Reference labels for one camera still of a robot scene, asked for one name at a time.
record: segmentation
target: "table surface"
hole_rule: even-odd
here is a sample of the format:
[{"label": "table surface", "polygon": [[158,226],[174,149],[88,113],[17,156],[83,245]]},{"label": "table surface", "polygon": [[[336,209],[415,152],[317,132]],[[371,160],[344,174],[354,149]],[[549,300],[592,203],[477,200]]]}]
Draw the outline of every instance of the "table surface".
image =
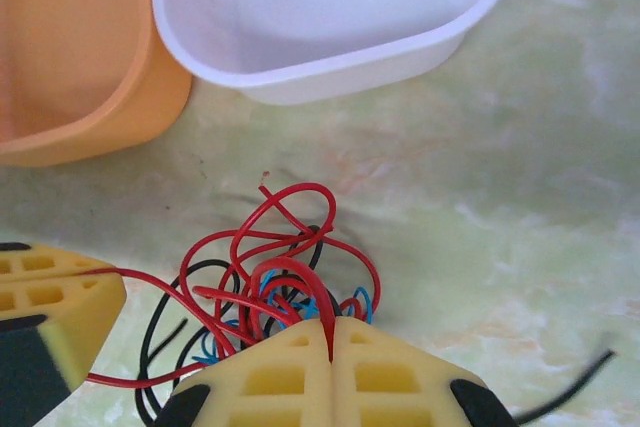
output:
[{"label": "table surface", "polygon": [[[476,372],[514,412],[572,381],[606,338],[619,357],[539,425],[637,426],[639,25],[640,0],[503,0],[442,67],[370,92],[270,107],[197,83],[148,144],[1,168],[0,237],[169,279],[193,242],[260,202],[263,171],[272,190],[317,181],[338,198],[338,234],[380,270],[380,329]],[[313,197],[295,208],[323,215]],[[329,250],[320,272],[340,293],[366,279]],[[127,286],[94,368],[131,377],[159,294]],[[130,392],[85,385],[39,425],[140,424]]]}]

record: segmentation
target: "white plastic container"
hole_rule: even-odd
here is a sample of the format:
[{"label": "white plastic container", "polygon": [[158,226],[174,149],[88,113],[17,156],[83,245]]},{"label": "white plastic container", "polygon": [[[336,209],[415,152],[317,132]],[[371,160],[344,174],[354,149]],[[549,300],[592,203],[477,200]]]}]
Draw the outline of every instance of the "white plastic container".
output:
[{"label": "white plastic container", "polygon": [[498,0],[153,0],[171,53],[196,76],[299,104],[420,75]]}]

